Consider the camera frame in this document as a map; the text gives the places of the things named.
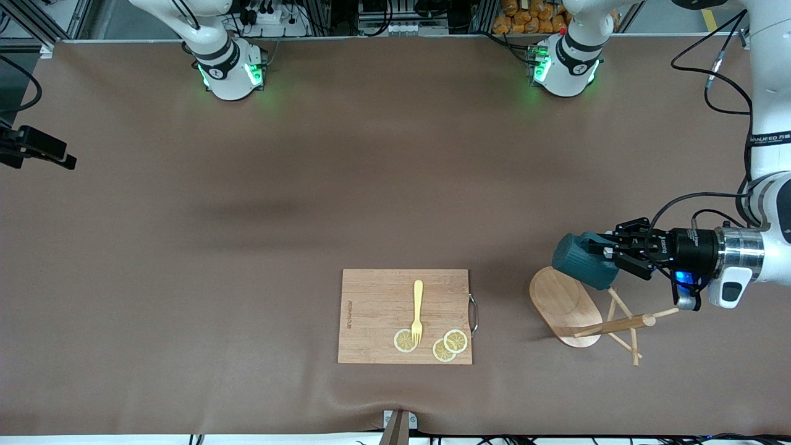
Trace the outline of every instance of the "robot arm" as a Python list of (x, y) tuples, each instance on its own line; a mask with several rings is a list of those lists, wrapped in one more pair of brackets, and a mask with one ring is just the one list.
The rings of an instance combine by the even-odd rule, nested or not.
[(548, 62), (534, 79), (550, 93), (572, 97), (593, 81), (599, 55), (615, 23), (610, 12), (639, 0), (564, 0), (574, 17), (565, 34), (554, 34), (538, 43), (547, 47)]
[(130, 1), (184, 39), (198, 60), (203, 83), (217, 97), (236, 101), (263, 85), (261, 49), (231, 38), (218, 17), (228, 12), (230, 0)]
[[(588, 4), (587, 10), (577, 14), (593, 21), (588, 15), (606, 20), (615, 2), (574, 3)], [(594, 3), (603, 6), (590, 6)], [(619, 270), (648, 280), (663, 269), (672, 281), (674, 303), (685, 310), (700, 308), (700, 291), (706, 287), (712, 304), (732, 309), (752, 281), (791, 286), (791, 38), (783, 25), (791, 20), (791, 2), (742, 3), (755, 30), (751, 35), (749, 181), (741, 191), (748, 195), (743, 205), (752, 227), (724, 224), (713, 230), (695, 226), (658, 230), (648, 219), (635, 219), (604, 234), (566, 235), (555, 250), (552, 264), (556, 269), (599, 289), (609, 286)], [(566, 51), (560, 39), (554, 45), (557, 52)], [(552, 70), (543, 84), (553, 93), (552, 88), (559, 87), (579, 93), (587, 85), (569, 81), (567, 74), (563, 69)]]

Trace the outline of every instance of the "lemon slice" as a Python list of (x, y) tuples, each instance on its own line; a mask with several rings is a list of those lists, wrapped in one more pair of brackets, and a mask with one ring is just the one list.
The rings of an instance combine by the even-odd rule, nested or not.
[(409, 329), (401, 329), (399, 332), (395, 333), (395, 337), (393, 337), (393, 344), (395, 348), (401, 352), (412, 352), (418, 346), (412, 342), (412, 331)]
[(450, 352), (445, 347), (445, 342), (443, 342), (442, 339), (435, 341), (431, 349), (434, 351), (434, 358), (442, 363), (447, 363), (456, 358), (456, 354)]
[(467, 334), (463, 331), (459, 331), (458, 329), (451, 329), (449, 330), (444, 337), (442, 337), (442, 343), (445, 345), (445, 349), (453, 354), (461, 354), (467, 349)]

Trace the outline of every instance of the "cable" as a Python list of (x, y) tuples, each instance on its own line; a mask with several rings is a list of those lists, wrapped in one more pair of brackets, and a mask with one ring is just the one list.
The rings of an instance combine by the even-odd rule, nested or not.
[[(703, 43), (706, 40), (708, 40), (711, 36), (713, 36), (717, 32), (720, 32), (721, 30), (725, 29), (731, 23), (736, 22), (736, 24), (731, 29), (731, 35), (729, 36), (728, 39), (725, 40), (725, 44), (723, 44), (723, 47), (722, 47), (723, 49), (720, 50), (720, 55), (717, 58), (719, 59), (720, 57), (723, 57), (724, 54), (725, 54), (724, 53), (725, 47), (727, 46), (730, 37), (732, 36), (732, 34), (734, 34), (736, 32), (736, 28), (738, 27), (738, 24), (741, 22), (742, 18), (744, 18), (744, 16), (746, 14), (747, 14), (747, 10), (742, 10), (737, 15), (731, 17), (730, 20), (728, 20), (724, 24), (722, 24), (719, 28), (713, 30), (712, 32), (710, 32), (709, 34), (707, 34), (706, 36), (704, 36), (703, 38), (701, 38), (700, 40), (698, 40), (697, 42), (692, 44), (691, 46), (687, 47), (687, 49), (681, 51), (670, 62), (670, 66), (673, 69), (675, 69), (675, 70), (690, 71), (690, 72), (694, 72), (694, 73), (703, 73), (703, 74), (708, 74), (710, 77), (721, 79), (723, 82), (727, 83), (733, 89), (735, 89), (737, 91), (737, 93), (739, 93), (739, 95), (744, 99), (745, 103), (747, 103), (747, 110), (748, 110), (747, 112), (730, 112), (730, 110), (723, 110), (723, 109), (717, 108), (717, 107), (715, 107), (714, 105), (711, 104), (711, 101), (709, 100), (709, 97), (708, 97), (708, 92), (704, 89), (704, 93), (703, 93), (704, 101), (706, 101), (706, 104), (709, 105), (713, 110), (719, 111), (719, 112), (724, 112), (725, 114), (737, 114), (737, 113), (738, 114), (743, 114), (744, 113), (744, 114), (749, 115), (749, 117), (750, 117), (748, 129), (747, 129), (747, 137), (745, 138), (745, 141), (744, 141), (744, 178), (742, 179), (741, 185), (739, 187), (739, 191), (744, 190), (745, 187), (747, 187), (747, 185), (749, 184), (749, 182), (751, 180), (751, 176), (750, 176), (751, 149), (750, 149), (750, 145), (749, 145), (748, 142), (750, 140), (750, 136), (752, 135), (752, 127), (753, 127), (752, 99), (750, 98), (749, 94), (747, 94), (747, 92), (744, 91), (744, 89), (739, 84), (737, 84), (736, 82), (734, 82), (733, 80), (731, 80), (727, 76), (724, 76), (723, 74), (719, 74), (719, 73), (717, 73), (714, 70), (704, 70), (704, 69), (701, 69), (701, 68), (694, 68), (694, 67), (682, 67), (682, 66), (679, 66), (678, 64), (676, 64), (676, 62), (679, 59), (681, 59), (684, 55), (686, 55), (689, 51), (692, 51), (692, 49), (696, 48), (698, 45), (700, 45), (701, 43)], [(715, 66), (714, 67), (715, 68), (718, 67), (718, 63), (717, 62), (715, 62)], [(741, 199), (739, 199), (739, 198), (736, 198), (736, 211), (739, 213), (739, 216), (741, 216), (742, 219), (744, 219), (744, 221), (747, 221), (747, 227), (750, 227), (750, 226), (753, 225), (753, 223), (755, 222), (754, 219), (751, 218), (747, 214), (747, 210), (744, 208), (744, 204), (742, 203)]]
[[(235, 16), (233, 13), (223, 14), (223, 16), (231, 16), (231, 18), (233, 19), (233, 27), (236, 29), (237, 36), (242, 37), (242, 30), (239, 29), (239, 22), (237, 21), (237, 16)], [(228, 19), (226, 18), (222, 23), (227, 24)]]
[[(349, 3), (346, 4), (346, 23), (349, 24), (349, 28), (352, 31), (354, 31), (356, 34), (358, 34), (360, 36), (364, 36), (364, 37), (376, 37), (376, 36), (379, 36), (382, 32), (387, 31), (388, 28), (390, 27), (390, 25), (392, 25), (392, 22), (393, 22), (393, 1), (392, 0), (388, 0), (388, 7), (390, 9), (390, 18), (384, 20), (382, 22), (382, 25), (379, 27), (379, 29), (374, 34), (366, 34), (363, 31), (360, 31), (360, 29), (358, 29), (356, 26), (354, 26), (354, 23), (352, 21), (352, 17), (350, 17), (350, 15), (349, 15), (349, 12), (350, 12)], [(383, 14), (382, 14), (383, 19), (387, 17), (387, 14), (388, 14), (388, 12), (385, 10), (383, 12)]]
[(497, 38), (497, 37), (496, 37), (494, 34), (492, 34), (492, 33), (490, 33), (490, 32), (486, 32), (486, 31), (478, 31), (478, 32), (476, 32), (475, 34), (480, 34), (481, 36), (486, 36), (486, 37), (489, 37), (489, 39), (490, 39), (490, 40), (492, 40), (493, 42), (495, 42), (496, 44), (498, 44), (498, 45), (500, 45), (500, 46), (507, 47), (507, 46), (509, 46), (509, 45), (510, 45), (510, 46), (511, 46), (511, 48), (516, 48), (516, 49), (524, 49), (524, 50), (527, 50), (527, 49), (528, 49), (528, 45), (517, 45), (517, 44), (509, 44), (509, 43), (506, 43), (506, 42), (504, 42), (503, 40), (500, 40), (500, 39), (498, 39), (498, 38)]
[[(4, 21), (6, 18), (8, 21), (4, 25), (2, 21)], [(3, 34), (8, 29), (9, 25), (11, 25), (11, 17), (0, 11), (0, 26), (2, 26), (2, 29), (0, 29), (0, 34)]]
[[(184, 18), (187, 18), (187, 14), (179, 7), (179, 4), (176, 3), (176, 0), (170, 0), (170, 2), (176, 7), (177, 10), (179, 10), (179, 12), (181, 13), (181, 15), (184, 16)], [(190, 9), (189, 6), (187, 6), (187, 3), (185, 3), (184, 0), (179, 0), (179, 2), (187, 10), (187, 12), (189, 12), (190, 18), (192, 19), (192, 23), (194, 23), (194, 25), (190, 25), (190, 27), (193, 28), (195, 31), (199, 30), (200, 24), (198, 23), (198, 18), (192, 13), (192, 10)]]
[(727, 219), (728, 221), (730, 221), (731, 223), (733, 223), (734, 226), (739, 227), (740, 229), (744, 228), (744, 224), (742, 224), (741, 222), (736, 221), (732, 216), (730, 216), (730, 215), (728, 215), (728, 214), (726, 214), (724, 212), (721, 212), (719, 210), (715, 210), (713, 208), (702, 208), (702, 209), (696, 211), (694, 214), (692, 214), (692, 220), (691, 220), (692, 226), (695, 225), (695, 223), (696, 223), (695, 220), (698, 218), (698, 215), (700, 215), (701, 213), (714, 213), (716, 215), (720, 215), (721, 217), (723, 217), (723, 218)]
[(267, 64), (265, 65), (265, 67), (271, 66), (271, 64), (274, 62), (274, 57), (278, 54), (278, 47), (280, 46), (281, 39), (282, 37), (278, 37), (278, 41), (275, 42), (274, 49), (272, 50), (272, 56), (267, 58)]
[(508, 46), (509, 51), (511, 51), (511, 54), (513, 54), (513, 56), (516, 57), (517, 60), (519, 60), (522, 63), (527, 63), (528, 65), (534, 65), (535, 64), (534, 62), (531, 62), (530, 60), (527, 60), (524, 57), (518, 55), (517, 54), (517, 50), (514, 49), (514, 46), (512, 46), (510, 43), (508, 43), (508, 37), (506, 37), (505, 34), (502, 35), (502, 39), (505, 41), (505, 44)]
[[(671, 200), (669, 203), (665, 204), (664, 207), (662, 207), (657, 212), (657, 214), (653, 216), (653, 219), (651, 219), (651, 223), (649, 224), (648, 230), (646, 231), (646, 233), (647, 234), (651, 233), (651, 230), (653, 230), (653, 228), (657, 225), (657, 221), (659, 221), (659, 218), (661, 218), (662, 215), (666, 211), (668, 211), (668, 209), (670, 207), (673, 207), (674, 205), (676, 205), (677, 203), (680, 203), (681, 201), (690, 200), (692, 198), (699, 198), (701, 196), (714, 196), (714, 197), (720, 197), (720, 198), (746, 198), (746, 197), (750, 196), (750, 193), (697, 192), (697, 193), (689, 193), (689, 194), (686, 194), (686, 195), (679, 196), (678, 198), (675, 198), (675, 199)], [(649, 241), (649, 238), (645, 237), (644, 244), (643, 244), (643, 252), (642, 253), (645, 255), (646, 258), (648, 258), (648, 261), (650, 261), (651, 264), (653, 264), (653, 266), (659, 272), (661, 272), (662, 275), (667, 277), (673, 284), (676, 284), (676, 285), (679, 285), (679, 286), (683, 286), (683, 287), (686, 287), (688, 289), (693, 289), (695, 291), (702, 291), (703, 288), (706, 287), (706, 286), (701, 286), (701, 285), (697, 285), (697, 284), (681, 283), (678, 280), (676, 280), (676, 278), (673, 275), (671, 275), (669, 272), (665, 271), (662, 268), (662, 266), (659, 265), (657, 260), (654, 259), (653, 255), (649, 251), (648, 241)]]
[(742, 12), (740, 12), (740, 13), (738, 13), (737, 15), (733, 16), (733, 17), (732, 17), (730, 20), (726, 21), (726, 22), (725, 22), (725, 23), (724, 23), (722, 26), (720, 26), (719, 28), (717, 28), (717, 29), (713, 30), (713, 31), (712, 31), (712, 32), (710, 32), (708, 35), (706, 35), (705, 37), (703, 37), (703, 38), (701, 38), (700, 40), (698, 40), (697, 42), (693, 43), (693, 44), (692, 44), (691, 46), (689, 46), (687, 49), (685, 49), (685, 50), (681, 51), (681, 52), (680, 52), (680, 53), (679, 53), (679, 54), (678, 54), (676, 57), (674, 57), (674, 58), (673, 58), (673, 60), (670, 62), (670, 66), (671, 66), (673, 69), (675, 69), (675, 70), (679, 70), (679, 71), (690, 71), (690, 72), (693, 72), (693, 73), (703, 73), (703, 74), (708, 74), (709, 76), (714, 76), (715, 78), (721, 79), (722, 81), (724, 81), (725, 83), (727, 83), (728, 85), (730, 85), (730, 86), (731, 86), (733, 89), (735, 89), (735, 90), (737, 91), (737, 93), (739, 93), (739, 95), (741, 95), (741, 97), (744, 99), (744, 101), (745, 101), (745, 102), (747, 102), (747, 107), (750, 109), (750, 113), (752, 113), (752, 99), (750, 99), (750, 96), (747, 94), (747, 92), (746, 92), (746, 91), (744, 91), (744, 89), (743, 89), (743, 88), (742, 88), (742, 87), (741, 87), (741, 86), (740, 86), (738, 83), (736, 83), (736, 82), (734, 82), (733, 80), (731, 80), (730, 78), (728, 78), (728, 77), (726, 77), (726, 76), (724, 76), (724, 75), (722, 75), (722, 74), (719, 74), (719, 73), (717, 73), (717, 72), (715, 72), (715, 71), (712, 71), (712, 70), (705, 70), (705, 69), (702, 69), (702, 68), (695, 68), (695, 67), (682, 67), (682, 66), (680, 66), (680, 65), (676, 64), (676, 62), (677, 62), (679, 59), (681, 59), (682, 57), (684, 57), (684, 56), (685, 56), (685, 55), (686, 55), (686, 54), (687, 54), (689, 51), (692, 51), (692, 50), (693, 50), (693, 49), (695, 49), (695, 48), (696, 48), (698, 45), (702, 44), (703, 42), (705, 42), (706, 40), (708, 40), (708, 39), (709, 39), (711, 36), (713, 36), (713, 35), (714, 35), (714, 34), (716, 34), (717, 32), (720, 32), (722, 29), (724, 29), (726, 26), (730, 25), (730, 24), (731, 24), (731, 23), (733, 23), (734, 21), (736, 21), (736, 20), (740, 20), (740, 19), (741, 19), (741, 18), (742, 18), (742, 17), (743, 17), (743, 16), (744, 16), (746, 13), (747, 13), (747, 10), (743, 10)]
[[(736, 20), (736, 23), (733, 24), (733, 28), (731, 28), (731, 32), (728, 33), (728, 37), (725, 38), (725, 42), (722, 44), (722, 48), (720, 48), (720, 53), (717, 55), (717, 58), (714, 60), (714, 65), (712, 65), (711, 67), (712, 71), (717, 72), (720, 69), (720, 65), (722, 64), (722, 59), (725, 58), (725, 49), (728, 47), (731, 38), (733, 38), (733, 34), (736, 33), (736, 30), (739, 28), (739, 23), (741, 23), (742, 19), (744, 19), (744, 16), (746, 14), (747, 14), (747, 10), (743, 10), (742, 12), (736, 15), (738, 17), (738, 20)], [(724, 110), (722, 108), (718, 108), (712, 105), (711, 101), (709, 100), (709, 89), (713, 84), (714, 84), (714, 76), (709, 76), (709, 80), (706, 82), (706, 87), (703, 89), (703, 99), (704, 101), (706, 101), (706, 105), (708, 105), (709, 108), (713, 109), (716, 112), (721, 112), (724, 114), (744, 115), (744, 116), (748, 116), (750, 114), (750, 112), (741, 112), (741, 111), (737, 112), (732, 110)]]
[(39, 103), (39, 101), (41, 100), (41, 94), (42, 94), (43, 90), (41, 89), (41, 84), (39, 83), (39, 81), (37, 81), (36, 78), (33, 77), (33, 74), (30, 74), (25, 68), (20, 67), (13, 60), (5, 57), (2, 54), (0, 54), (0, 60), (2, 60), (5, 63), (8, 63), (10, 66), (15, 68), (17, 71), (19, 71), (22, 74), (24, 74), (25, 77), (30, 79), (30, 82), (33, 82), (33, 85), (36, 87), (36, 95), (27, 104), (19, 105), (16, 108), (8, 108), (8, 109), (5, 109), (5, 110), (0, 110), (0, 113), (20, 112), (20, 111), (26, 110), (26, 109), (32, 107), (33, 105)]
[(629, 27), (634, 22), (634, 18), (638, 16), (638, 14), (642, 10), (643, 6), (645, 6), (645, 0), (643, 0), (642, 2), (639, 2), (637, 4), (634, 4), (634, 5), (632, 5), (629, 8), (629, 11), (626, 13), (626, 15), (627, 15), (626, 18), (628, 19), (628, 21), (624, 21), (623, 23), (621, 23), (621, 26), (618, 28), (618, 33), (623, 34), (623, 33), (625, 33), (627, 31), (627, 29), (629, 29)]
[(299, 7), (297, 7), (297, 9), (299, 10), (299, 12), (300, 12), (300, 14), (302, 15), (302, 17), (304, 17), (304, 18), (308, 19), (308, 21), (311, 23), (311, 25), (313, 25), (313, 26), (316, 26), (318, 29), (321, 29), (321, 32), (322, 32), (322, 33), (323, 33), (325, 36), (327, 35), (327, 32), (332, 32), (332, 28), (328, 28), (328, 27), (326, 27), (326, 26), (322, 26), (322, 25), (319, 25), (318, 23), (316, 23), (316, 22), (315, 22), (315, 21), (314, 21), (314, 20), (311, 18), (311, 16), (310, 16), (310, 11), (308, 11), (308, 13), (306, 14), (306, 13), (304, 12), (304, 10), (302, 10), (302, 8), (299, 8)]

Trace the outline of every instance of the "yellow fork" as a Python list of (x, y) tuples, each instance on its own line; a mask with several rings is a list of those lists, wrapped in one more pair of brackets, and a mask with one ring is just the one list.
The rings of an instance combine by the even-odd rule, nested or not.
[(420, 306), (423, 304), (423, 282), (414, 281), (414, 321), (412, 322), (412, 343), (420, 344), (423, 337), (423, 324), (420, 322)]

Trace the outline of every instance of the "brown table surface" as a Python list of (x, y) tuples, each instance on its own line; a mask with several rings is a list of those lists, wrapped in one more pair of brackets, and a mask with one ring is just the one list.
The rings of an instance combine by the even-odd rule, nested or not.
[[(613, 39), (567, 100), (483, 38), (287, 42), (233, 103), (178, 44), (58, 45), (17, 124), (78, 167), (0, 170), (0, 433), (337, 432), (399, 407), (443, 434), (791, 433), (790, 289), (660, 319), (640, 367), (561, 344), (525, 294), (566, 232), (738, 185), (746, 119), (668, 66), (692, 41)], [(704, 206), (732, 204), (660, 225)], [(337, 364), (344, 268), (469, 269), (475, 363)], [(659, 276), (616, 286), (635, 313), (672, 304)]]

